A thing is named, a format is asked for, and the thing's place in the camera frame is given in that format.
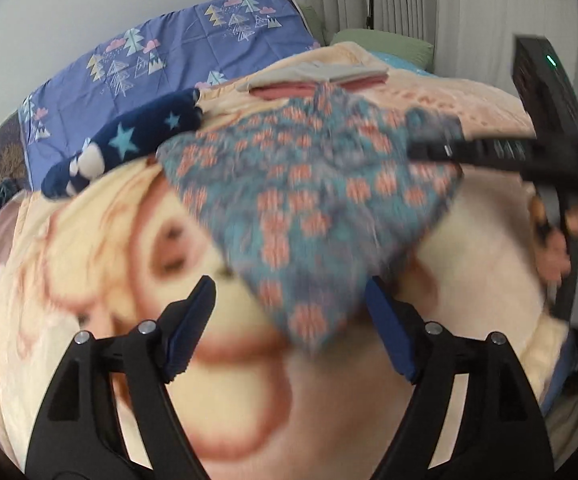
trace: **light blue star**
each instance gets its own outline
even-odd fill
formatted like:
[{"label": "light blue star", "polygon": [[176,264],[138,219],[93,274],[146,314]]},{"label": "light blue star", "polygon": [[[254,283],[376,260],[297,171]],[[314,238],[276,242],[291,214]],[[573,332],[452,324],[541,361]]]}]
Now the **light blue star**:
[{"label": "light blue star", "polygon": [[116,150],[118,150],[120,160],[124,160],[127,152],[138,153],[140,151],[138,147],[133,142],[131,142],[131,136],[133,135],[134,130],[135,128],[129,128],[128,130],[125,130],[122,127],[122,123],[120,123],[118,124],[118,133],[113,139],[109,141],[109,146],[113,146]]},{"label": "light blue star", "polygon": [[169,112],[169,117],[165,119],[165,124],[168,124],[169,129],[173,130],[180,124],[180,116],[173,115],[173,112]]}]

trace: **floral fabric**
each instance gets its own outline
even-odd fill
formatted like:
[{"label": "floral fabric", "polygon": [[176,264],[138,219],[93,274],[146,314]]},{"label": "floral fabric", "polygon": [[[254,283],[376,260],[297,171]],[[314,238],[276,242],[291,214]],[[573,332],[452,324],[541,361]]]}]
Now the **floral fabric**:
[{"label": "floral fabric", "polygon": [[460,175],[409,164],[407,142],[460,138],[458,118],[405,117],[329,85],[158,158],[191,214],[279,328],[316,350],[444,213]]}]

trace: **silver screw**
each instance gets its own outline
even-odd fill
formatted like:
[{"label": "silver screw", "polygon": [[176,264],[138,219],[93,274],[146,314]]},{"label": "silver screw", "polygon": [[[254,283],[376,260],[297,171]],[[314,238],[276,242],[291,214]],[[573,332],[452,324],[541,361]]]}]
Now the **silver screw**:
[{"label": "silver screw", "polygon": [[73,338],[73,341],[75,341],[77,345],[82,345],[85,344],[89,338],[91,338],[91,334],[86,330],[82,330],[76,334],[76,336]]},{"label": "silver screw", "polygon": [[156,322],[150,319],[147,321],[143,321],[138,325],[138,332],[144,335],[150,334],[154,330],[156,330]]},{"label": "silver screw", "polygon": [[429,335],[438,335],[442,331],[442,326],[435,321],[431,321],[425,325],[425,332],[427,332]]},{"label": "silver screw", "polygon": [[507,337],[500,332],[492,333],[492,343],[494,345],[504,345],[507,342]]}]

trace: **brown patterned cloth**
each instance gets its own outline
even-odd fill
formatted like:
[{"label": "brown patterned cloth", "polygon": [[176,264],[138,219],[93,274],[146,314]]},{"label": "brown patterned cloth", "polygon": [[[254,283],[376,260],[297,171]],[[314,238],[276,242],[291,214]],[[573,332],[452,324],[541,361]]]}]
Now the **brown patterned cloth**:
[{"label": "brown patterned cloth", "polygon": [[17,113],[0,126],[0,183],[7,178],[15,181],[19,189],[30,189]]}]

